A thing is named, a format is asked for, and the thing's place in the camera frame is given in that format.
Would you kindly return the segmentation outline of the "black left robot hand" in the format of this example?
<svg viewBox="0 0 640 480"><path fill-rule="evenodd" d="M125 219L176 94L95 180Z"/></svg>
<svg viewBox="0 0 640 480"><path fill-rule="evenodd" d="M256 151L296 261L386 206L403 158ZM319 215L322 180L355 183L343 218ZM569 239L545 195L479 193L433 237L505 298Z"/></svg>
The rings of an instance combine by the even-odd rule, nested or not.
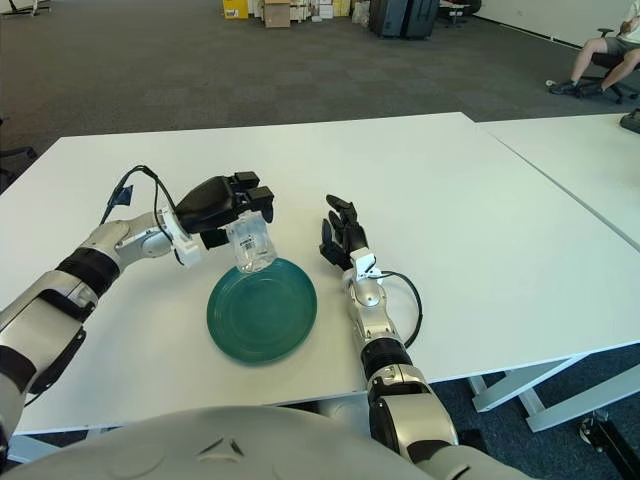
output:
<svg viewBox="0 0 640 480"><path fill-rule="evenodd" d="M216 176L191 190L175 207L180 225L189 234L200 236L207 250L229 242L224 228L244 212L259 212L267 223L273 221L274 194L260 186L252 171Z"/></svg>

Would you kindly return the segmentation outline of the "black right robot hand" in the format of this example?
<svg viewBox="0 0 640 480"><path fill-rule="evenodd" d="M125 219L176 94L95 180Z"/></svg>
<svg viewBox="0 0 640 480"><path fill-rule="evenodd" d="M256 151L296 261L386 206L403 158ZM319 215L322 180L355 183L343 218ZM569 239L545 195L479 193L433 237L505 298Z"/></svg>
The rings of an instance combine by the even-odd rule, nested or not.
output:
<svg viewBox="0 0 640 480"><path fill-rule="evenodd" d="M352 267L350 254L368 247L366 234L358 222L352 202L330 194L326 196L326 201L331 210L322 221L319 251L330 264L347 271Z"/></svg>

